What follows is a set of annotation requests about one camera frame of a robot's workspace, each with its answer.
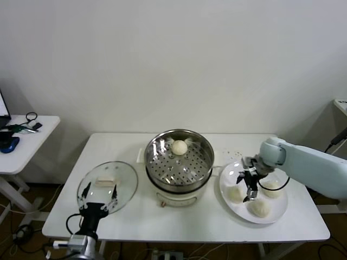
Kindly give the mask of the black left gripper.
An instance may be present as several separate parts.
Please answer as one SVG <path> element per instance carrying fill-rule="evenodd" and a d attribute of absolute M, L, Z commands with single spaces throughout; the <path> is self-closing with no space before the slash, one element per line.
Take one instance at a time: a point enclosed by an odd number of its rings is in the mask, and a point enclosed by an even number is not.
<path fill-rule="evenodd" d="M 78 206 L 80 214 L 83 216 L 83 221 L 80 227 L 80 235 L 84 236 L 97 236 L 97 228 L 100 219 L 108 216 L 109 211 L 115 211 L 118 205 L 118 191 L 117 184 L 114 186 L 102 187 L 102 193 L 104 196 L 103 203 L 86 203 L 86 199 L 89 193 L 91 182 L 82 190 L 82 193 L 78 195 Z"/>

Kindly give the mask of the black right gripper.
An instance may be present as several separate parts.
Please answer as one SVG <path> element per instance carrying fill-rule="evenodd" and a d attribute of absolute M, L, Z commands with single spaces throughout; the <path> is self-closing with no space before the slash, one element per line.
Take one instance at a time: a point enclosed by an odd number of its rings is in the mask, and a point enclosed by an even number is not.
<path fill-rule="evenodd" d="M 255 200 L 258 194 L 258 181 L 261 179 L 260 165 L 255 161 L 244 161 L 243 171 L 239 172 L 236 183 L 244 181 L 248 190 L 243 202 Z"/>

